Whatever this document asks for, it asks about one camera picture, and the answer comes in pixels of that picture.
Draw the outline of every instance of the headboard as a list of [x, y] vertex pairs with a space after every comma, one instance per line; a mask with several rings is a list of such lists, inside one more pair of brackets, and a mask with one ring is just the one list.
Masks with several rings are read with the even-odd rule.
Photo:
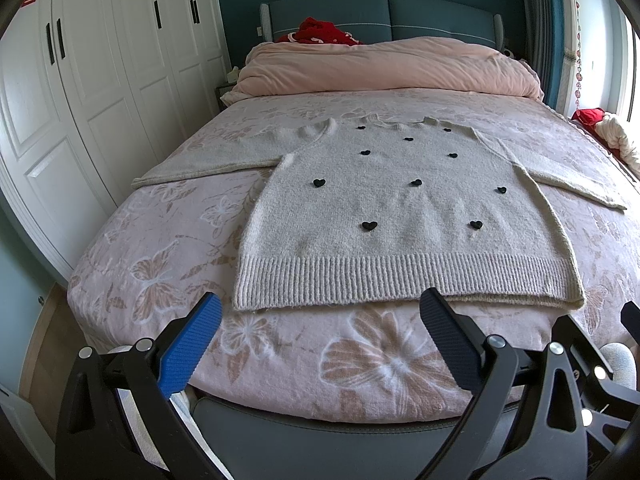
[[496, 50], [504, 44], [500, 14], [445, 0], [277, 0], [260, 5], [262, 35], [273, 41], [295, 32], [307, 16], [333, 22], [363, 43], [440, 36]]

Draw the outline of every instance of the red pillow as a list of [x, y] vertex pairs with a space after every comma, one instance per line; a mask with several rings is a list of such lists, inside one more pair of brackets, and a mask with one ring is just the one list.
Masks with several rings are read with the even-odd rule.
[[319, 22], [312, 17], [300, 23], [297, 32], [291, 32], [278, 38], [276, 43], [331, 43], [343, 45], [359, 45], [362, 42], [354, 40], [348, 32], [343, 32], [336, 28], [331, 22]]

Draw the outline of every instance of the pink duvet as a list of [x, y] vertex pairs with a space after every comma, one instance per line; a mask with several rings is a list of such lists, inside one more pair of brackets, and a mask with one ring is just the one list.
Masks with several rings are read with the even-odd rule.
[[535, 72], [497, 50], [452, 38], [411, 38], [354, 46], [262, 43], [222, 100], [230, 105], [256, 96], [393, 88], [543, 97]]

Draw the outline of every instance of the wardrobe door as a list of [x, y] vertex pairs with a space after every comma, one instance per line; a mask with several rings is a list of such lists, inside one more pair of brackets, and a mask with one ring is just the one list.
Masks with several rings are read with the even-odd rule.
[[225, 62], [228, 55], [219, 13], [220, 4], [218, 0], [193, 1], [196, 11], [196, 40], [201, 63], [205, 68], [205, 81], [209, 92], [213, 94], [216, 86], [226, 82], [226, 72], [230, 70], [228, 61]]
[[161, 33], [169, 51], [190, 136], [212, 119], [218, 106], [209, 90], [207, 70], [196, 40], [191, 0], [158, 0], [158, 6]]
[[52, 0], [60, 74], [76, 125], [117, 204], [162, 160], [140, 120], [120, 55], [112, 0]]
[[25, 0], [0, 40], [0, 184], [34, 243], [68, 278], [115, 204], [66, 102], [50, 4]]
[[184, 141], [187, 129], [169, 56], [160, 37], [158, 1], [112, 2], [129, 86], [154, 151], [165, 158]]

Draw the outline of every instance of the sweater ribbed hem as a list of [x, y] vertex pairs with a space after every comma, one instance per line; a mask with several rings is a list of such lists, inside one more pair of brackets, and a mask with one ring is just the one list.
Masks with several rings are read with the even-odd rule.
[[435, 286], [450, 300], [580, 308], [569, 260], [517, 254], [401, 254], [240, 258], [236, 310], [417, 300]]

